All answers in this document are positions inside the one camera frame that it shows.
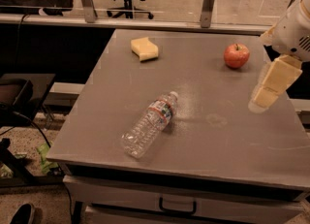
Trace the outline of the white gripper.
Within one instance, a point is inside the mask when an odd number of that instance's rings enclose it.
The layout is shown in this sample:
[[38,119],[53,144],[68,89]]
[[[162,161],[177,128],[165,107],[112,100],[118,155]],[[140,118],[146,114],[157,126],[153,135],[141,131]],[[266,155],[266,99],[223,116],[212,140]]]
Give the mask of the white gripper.
[[268,110],[301,76],[301,61],[310,61],[310,0],[294,0],[260,39],[265,46],[288,55],[263,66],[248,104],[254,113]]

